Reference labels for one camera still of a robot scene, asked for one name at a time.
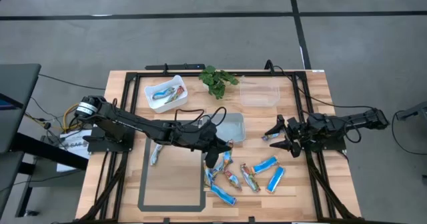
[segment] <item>black cable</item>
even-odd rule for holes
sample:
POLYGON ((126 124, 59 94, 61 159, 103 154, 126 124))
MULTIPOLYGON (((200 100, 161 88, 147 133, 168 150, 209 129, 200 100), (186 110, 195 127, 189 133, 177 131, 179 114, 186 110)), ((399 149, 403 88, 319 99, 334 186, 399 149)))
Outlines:
POLYGON ((102 90, 102 91, 104 91, 104 90, 105 90, 105 88, 88 87, 88 86, 85 86, 85 85, 79 85, 79 84, 71 83, 71 82, 69 82, 69 81, 64 81, 64 80, 60 80, 60 79, 58 79, 58 78, 50 77, 50 76, 48 76, 48 75, 44 75, 44 74, 39 74, 39 76, 46 77, 46 78, 50 78, 50 79, 52 79, 52 80, 60 81, 60 82, 63 82, 63 83, 66 83, 66 84, 70 84, 70 85, 74 85, 74 86, 77 86, 77 87, 84 87, 84 88, 88 88, 88 89, 102 90))
POLYGON ((22 182, 18 182, 18 183, 15 183, 15 184, 13 184, 13 185, 10 185, 10 186, 8 186, 8 187, 6 187, 6 188, 3 188, 2 190, 0 190, 0 193, 1 193, 2 191, 4 191, 4 190, 7 190, 7 189, 9 189, 9 188, 12 188, 12 187, 13 187, 13 186, 15 186, 15 185, 19 185, 19 184, 22 184, 22 183, 27 183, 27 182, 43 182, 43 181, 47 181, 47 180, 50 180, 50 179, 55 179, 55 178, 60 178, 60 177, 65 177, 65 176, 68 176, 68 175, 76 174, 76 173, 78 173, 78 172, 80 172, 80 171, 82 171, 82 170, 78 170, 78 171, 75 171, 75 172, 73 172, 73 173, 67 173, 67 174, 64 174, 64 175, 59 175, 59 176, 55 176, 55 177, 50 177, 50 178, 46 178, 46 179, 42 179, 42 180, 34 180, 34 181, 30 180, 30 181, 22 181, 22 182))
MULTIPOLYGON (((200 120, 201 118, 203 118, 203 117, 209 117, 211 120, 216 116, 216 114, 218 113, 218 111, 220 111, 221 109, 224 109, 224 116, 222 117, 222 119, 221 119, 221 121, 218 123, 218 124, 215 124, 215 126, 217 127, 217 126, 219 126, 223 121, 224 121, 224 119, 226 118, 226 115, 227 115, 227 109, 225 108, 225 107, 219 107, 218 109, 216 109, 216 111, 212 114, 212 116, 211 117, 209 117, 208 115, 203 115, 203 116, 201 116, 198 120, 200 120)), ((203 127, 200 127, 199 129, 197 129, 197 130, 195 130, 195 131, 182 131, 182 132, 184 132, 184 133, 197 133, 197 132, 200 132, 200 131, 203 131, 204 129, 206 129, 207 128, 207 125, 204 125, 203 127)))
POLYGON ((54 115, 54 114, 52 114, 52 113, 48 113, 47 111, 45 111, 45 110, 40 106, 40 104, 37 102, 37 100, 36 100, 36 99, 34 99, 34 97, 31 97, 31 99, 35 102, 35 104, 40 108, 40 110, 41 110, 42 112, 44 112, 44 113, 46 113, 47 115, 50 115, 50 116, 52 116, 54 119, 56 119, 56 120, 57 120, 57 122, 59 123, 59 126, 61 127, 62 131, 64 130, 64 127, 62 126, 61 122, 58 120, 58 118, 59 118, 59 117, 55 116, 55 115, 54 115))
POLYGON ((205 110, 203 110, 203 109, 194 109, 194 110, 176 109, 176 111, 175 111, 175 117, 173 118, 173 120, 175 122, 177 122, 178 111, 182 111, 182 112, 196 112, 196 111, 201 111, 201 113, 193 121, 190 121, 189 123, 186 123, 185 125, 191 125, 191 124, 195 123, 196 121, 199 121, 200 118, 201 118, 201 116, 205 113, 205 110))
MULTIPOLYGON (((285 71, 284 71, 281 67, 279 67, 279 66, 277 66, 277 65, 275 65, 275 66, 273 66, 273 67, 277 67, 277 68, 279 68, 280 70, 282 70, 283 75, 285 75, 285 71)), ((370 107, 370 106, 367 106, 367 105, 343 106, 343 105, 334 105, 334 104, 326 103, 326 102, 321 101, 321 100, 319 100, 319 99, 316 99, 316 98, 314 98, 314 97, 312 97, 312 96, 306 95, 306 93, 305 93, 304 91, 302 91, 302 90, 300 89, 300 87, 297 87, 297 88, 298 88, 298 90, 300 90, 300 91, 301 91, 301 93, 303 93, 305 96, 308 96, 309 98, 311 98, 311 99, 313 99, 313 100, 315 100, 315 101, 318 101, 318 102, 320 102, 320 103, 323 103, 323 104, 325 104, 325 105, 329 105, 329 106, 332 106, 332 107, 338 107, 338 108, 369 108, 369 109, 375 110, 375 108, 370 107)))
POLYGON ((406 150, 405 148, 403 148, 403 146, 401 146, 401 144, 398 142, 398 140, 397 140, 397 138, 396 138, 396 135, 394 134, 394 119, 397 117, 397 114, 399 113, 399 112, 402 112, 402 111, 397 111, 397 112, 395 112, 394 113, 394 115, 393 115, 393 119, 392 119, 392 135, 393 135, 393 139, 394 139, 394 141, 396 142, 396 144, 402 149, 402 150, 404 150, 405 152, 407 152, 407 153, 410 153, 410 154, 414 154, 414 155, 427 155, 427 153, 416 153, 416 152, 413 152, 413 151, 408 151, 408 150, 406 150))
POLYGON ((348 160, 348 157, 347 157, 347 155, 346 154, 344 154, 342 151, 340 151, 340 150, 336 150, 339 154, 341 154, 341 156, 343 156, 346 160, 347 160, 347 162, 349 163, 350 161, 348 160))
POLYGON ((58 140, 58 144, 56 146, 61 145, 62 148, 64 148, 65 151, 67 151, 67 148, 62 144, 62 141, 59 137, 57 137, 55 134, 53 134, 50 130, 46 130, 48 133, 50 133, 52 136, 54 136, 56 138, 56 140, 58 140))
POLYGON ((99 186, 101 185, 102 175, 104 173, 105 160, 107 160, 107 156, 108 156, 108 151, 105 152, 104 159, 102 160, 101 173, 99 174, 98 186, 96 187, 95 201, 93 202, 93 204, 96 204, 96 199, 98 198, 99 186))

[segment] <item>wooden tabletop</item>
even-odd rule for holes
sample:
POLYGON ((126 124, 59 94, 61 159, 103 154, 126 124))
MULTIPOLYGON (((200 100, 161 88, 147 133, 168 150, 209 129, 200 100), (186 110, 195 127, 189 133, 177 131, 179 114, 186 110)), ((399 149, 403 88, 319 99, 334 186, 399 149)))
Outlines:
MULTIPOLYGON (((110 72, 105 91, 105 98, 108 101, 111 102, 114 98, 121 99, 126 72, 110 72)), ((311 96, 327 103, 332 103, 326 74, 323 71, 306 71, 306 73, 311 96)), ((247 78, 272 80, 271 77, 247 78)), ((144 94, 145 86, 158 85, 170 79, 170 77, 143 77, 141 79, 136 115, 147 119, 173 119, 174 109, 157 114, 149 108, 144 94)), ((285 119, 298 116, 291 81, 286 77, 276 77, 276 79, 278 79, 280 85, 280 101, 277 106, 244 107, 240 104, 239 86, 227 87, 224 98, 216 100, 215 97, 207 93, 197 77, 183 77, 189 95, 188 102, 179 108, 204 109, 206 113, 213 113, 218 107, 224 106, 228 113, 241 113, 244 116, 246 140, 233 149, 232 157, 234 163, 229 167, 230 171, 236 174, 242 182, 243 191, 236 191, 221 175, 216 179, 216 185, 237 198, 235 206, 231 207, 225 204, 208 191, 209 189, 206 189, 206 192, 200 191, 201 153, 199 151, 190 152, 188 149, 166 146, 160 153, 158 164, 154 167, 145 168, 147 173, 143 173, 144 155, 146 155, 147 150, 149 150, 149 153, 152 152, 154 144, 146 143, 145 134, 137 132, 135 134, 134 148, 129 153, 127 162, 119 222, 163 221, 164 217, 169 217, 171 221, 180 222, 248 221, 249 216, 254 216, 256 221, 315 221, 316 212, 314 211, 305 155, 301 154, 298 158, 293 158, 287 151, 268 146, 270 143, 278 141, 278 139, 265 142, 260 138, 264 132, 276 124, 277 114, 282 114, 285 119), (151 148, 146 149, 145 145, 150 145, 151 148), (243 181, 240 173, 240 164, 246 163, 252 166, 272 155, 278 156, 280 165, 286 169, 286 174, 273 195, 267 193, 265 188, 270 177, 274 174, 275 168, 257 175, 256 179, 261 191, 253 193, 243 181), (144 177, 143 174, 146 177, 146 184, 144 199, 141 201, 139 200, 139 187, 141 185, 141 177, 144 177), (181 208, 198 206, 202 199, 204 200, 204 208, 201 211, 183 211, 181 208), (140 205, 143 204, 144 207, 151 207, 151 209, 141 211, 138 207, 139 201, 141 201, 140 205), (165 206, 177 207, 174 210, 178 211, 162 209, 165 206)), ((303 108, 307 110, 306 100, 302 94, 301 98, 303 108)), ((130 103, 131 95, 128 95, 127 110, 130 108, 130 103)), ((313 101, 313 105, 315 112, 334 114, 334 108, 331 106, 317 101, 313 101)), ((178 119, 192 120, 197 115, 197 113, 180 113, 178 119)), ((360 216, 347 161, 336 151, 325 151, 324 155, 331 188, 353 214, 360 216)), ((104 153, 95 153, 90 157, 76 218, 86 214, 93 205, 103 156, 104 153)), ((108 162, 105 166, 101 190, 105 184, 107 166, 108 162)), ((322 210, 324 216, 327 217, 326 198, 321 187, 319 187, 319 190, 322 210)), ((110 195, 107 218, 112 215, 114 198, 115 190, 110 195)))

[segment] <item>white bowl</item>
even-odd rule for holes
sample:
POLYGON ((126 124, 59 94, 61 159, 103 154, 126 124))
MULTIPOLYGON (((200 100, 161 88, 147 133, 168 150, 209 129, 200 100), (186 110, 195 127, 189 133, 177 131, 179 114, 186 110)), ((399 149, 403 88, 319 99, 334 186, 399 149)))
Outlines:
POLYGON ((182 81, 181 76, 179 75, 176 75, 170 81, 166 81, 165 83, 156 85, 154 87, 145 87, 144 92, 145 92, 145 97, 147 97, 149 107, 152 108, 156 113, 163 113, 167 110, 173 109, 175 107, 179 107, 180 105, 184 105, 187 103, 187 96, 188 96, 187 87, 185 87, 185 84, 182 81), (184 88, 184 92, 175 101, 165 104, 165 102, 168 100, 170 96, 153 100, 152 97, 154 93, 157 93, 159 91, 164 91, 169 87, 178 88, 178 86, 182 86, 184 88))

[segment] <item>clear plastic container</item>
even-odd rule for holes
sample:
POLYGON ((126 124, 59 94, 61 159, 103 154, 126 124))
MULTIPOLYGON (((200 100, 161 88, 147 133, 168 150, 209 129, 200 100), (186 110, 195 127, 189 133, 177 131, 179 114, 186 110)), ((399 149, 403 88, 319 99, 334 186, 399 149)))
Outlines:
MULTIPOLYGON (((224 114, 218 113, 213 119, 213 124, 218 124, 224 114)), ((203 124, 206 123, 208 118, 203 118, 203 124)), ((233 140, 234 144, 239 145, 246 138, 244 117, 241 113, 227 113, 224 121, 216 127, 217 137, 224 141, 233 140)))
POLYGON ((247 107, 273 107, 280 100, 275 77, 241 77, 240 103, 247 107))

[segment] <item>snack wrapper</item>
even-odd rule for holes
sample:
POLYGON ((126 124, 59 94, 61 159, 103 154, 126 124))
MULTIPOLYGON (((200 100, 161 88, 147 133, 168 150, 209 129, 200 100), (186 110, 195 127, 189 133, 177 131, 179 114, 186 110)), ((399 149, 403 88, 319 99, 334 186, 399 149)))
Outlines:
POLYGON ((214 182, 215 178, 212 175, 211 169, 207 168, 205 163, 203 164, 203 167, 205 169, 205 183, 204 183, 204 185, 206 187, 210 187, 212 185, 212 183, 214 182))
POLYGON ((211 185, 211 191, 215 193, 222 201, 227 203, 228 205, 234 205, 236 204, 236 198, 231 196, 230 194, 226 193, 223 189, 218 187, 217 185, 212 184, 211 185))
POLYGON ((280 133, 274 133, 274 134, 271 134, 271 135, 264 135, 264 136, 262 136, 261 138, 262 138, 264 141, 268 141, 268 140, 270 140, 270 139, 273 139, 273 138, 278 137, 279 135, 280 135, 280 133))
POLYGON ((224 170, 224 158, 216 165, 214 168, 212 168, 211 172, 213 177, 215 178, 218 173, 222 172, 224 170))
POLYGON ((272 156, 269 159, 261 162, 260 164, 254 165, 252 167, 252 173, 253 174, 259 174, 259 173, 269 169, 270 167, 272 167, 278 163, 279 163, 278 158, 276 156, 272 156))
POLYGON ((174 92, 175 92, 175 88, 174 87, 169 87, 166 90, 158 91, 158 92, 156 92, 156 93, 153 94, 153 100, 157 100, 157 99, 161 99, 161 98, 170 96, 174 92))
POLYGON ((249 187, 252 189, 252 191, 256 193, 258 191, 261 191, 260 186, 258 185, 258 183, 254 178, 254 175, 251 173, 251 171, 249 170, 249 168, 246 166, 245 163, 240 165, 240 170, 242 171, 243 178, 245 179, 249 187))
POLYGON ((162 149, 163 149, 163 145, 160 145, 160 144, 155 145, 153 154, 151 154, 151 158, 149 160, 150 165, 155 165, 157 163, 157 159, 159 158, 159 154, 162 149))
POLYGON ((172 101, 175 101, 178 99, 178 97, 184 92, 184 88, 182 86, 179 86, 176 90, 175 94, 169 97, 169 99, 165 102, 165 104, 170 103, 172 101))
POLYGON ((276 190, 276 187, 278 186, 280 180, 284 175, 285 175, 285 169, 283 167, 278 167, 273 177, 270 179, 270 182, 266 187, 266 191, 272 194, 276 190))
POLYGON ((227 180, 233 187, 235 187, 239 191, 242 191, 242 185, 240 185, 239 179, 236 175, 234 175, 228 170, 224 171, 224 175, 227 177, 227 180))

